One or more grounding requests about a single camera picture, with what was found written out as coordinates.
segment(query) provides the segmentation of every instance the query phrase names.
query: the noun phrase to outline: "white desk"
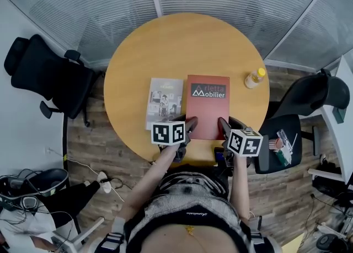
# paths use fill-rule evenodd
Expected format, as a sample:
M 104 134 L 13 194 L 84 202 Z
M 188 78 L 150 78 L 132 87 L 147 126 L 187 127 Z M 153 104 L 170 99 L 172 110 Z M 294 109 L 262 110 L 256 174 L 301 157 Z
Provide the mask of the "white desk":
M 348 85 L 351 95 L 344 122 L 337 124 L 336 119 L 332 114 L 332 106 L 324 105 L 320 108 L 320 113 L 330 131 L 342 175 L 315 169 L 309 169 L 308 172 L 315 176 L 327 177 L 328 179 L 343 181 L 347 184 L 353 173 L 353 73 L 343 56 L 338 66 L 336 77 L 342 79 Z

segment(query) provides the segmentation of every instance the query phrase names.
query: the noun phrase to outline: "gray book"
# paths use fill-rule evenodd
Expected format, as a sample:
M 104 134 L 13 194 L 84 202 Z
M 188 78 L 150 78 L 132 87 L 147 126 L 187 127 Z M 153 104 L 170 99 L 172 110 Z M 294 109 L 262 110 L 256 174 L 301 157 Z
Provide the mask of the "gray book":
M 146 113 L 147 130 L 151 130 L 152 122 L 180 116 L 183 84 L 182 79 L 151 79 Z

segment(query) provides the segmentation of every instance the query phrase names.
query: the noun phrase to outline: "table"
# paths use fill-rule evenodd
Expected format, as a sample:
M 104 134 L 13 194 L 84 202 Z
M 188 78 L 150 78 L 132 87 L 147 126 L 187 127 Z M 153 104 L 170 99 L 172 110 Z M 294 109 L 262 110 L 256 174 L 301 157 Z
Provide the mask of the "table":
M 269 104 L 269 80 L 250 90 L 244 80 L 265 68 L 254 45 L 219 19 L 179 13 L 149 21 L 134 30 L 115 51 L 105 76 L 104 101 L 109 120 L 123 142 L 146 160 L 159 154 L 145 130 L 151 78 L 184 80 L 181 113 L 186 110 L 188 74 L 228 76 L 230 115 L 258 130 Z M 213 148 L 222 141 L 193 139 L 183 163 L 214 164 Z
M 336 72 L 336 77 L 339 77 L 348 85 L 349 91 L 351 93 L 351 100 L 347 107 L 344 122 L 341 124 L 336 122 L 336 119 L 332 114 L 332 106 L 324 105 L 319 110 L 326 122 L 333 144 L 335 146 L 342 175 L 315 169 L 309 169 L 308 172 L 315 176 L 322 176 L 327 177 L 328 179 L 344 181 L 344 183 L 347 184 L 353 173 L 353 152 L 351 147 L 351 133 L 353 130 L 353 73 L 348 66 L 344 56 L 341 57 L 341 61 Z

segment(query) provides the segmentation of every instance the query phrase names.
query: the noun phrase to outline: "red book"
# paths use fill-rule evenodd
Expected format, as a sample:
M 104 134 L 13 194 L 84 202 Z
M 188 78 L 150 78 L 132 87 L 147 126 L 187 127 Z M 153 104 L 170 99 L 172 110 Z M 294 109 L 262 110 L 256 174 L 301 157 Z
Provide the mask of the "red book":
M 229 118 L 229 78 L 188 75 L 186 118 L 199 119 L 190 138 L 224 139 L 218 118 Z

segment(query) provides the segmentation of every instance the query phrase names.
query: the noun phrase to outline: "yellow bottle cap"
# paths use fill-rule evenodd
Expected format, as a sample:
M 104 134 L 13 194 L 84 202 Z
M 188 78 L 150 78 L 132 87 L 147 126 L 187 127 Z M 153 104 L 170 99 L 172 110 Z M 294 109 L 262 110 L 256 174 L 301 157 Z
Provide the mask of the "yellow bottle cap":
M 260 77 L 264 77 L 264 76 L 266 75 L 265 69 L 259 68 L 259 69 L 258 69 L 258 75 L 259 75 Z

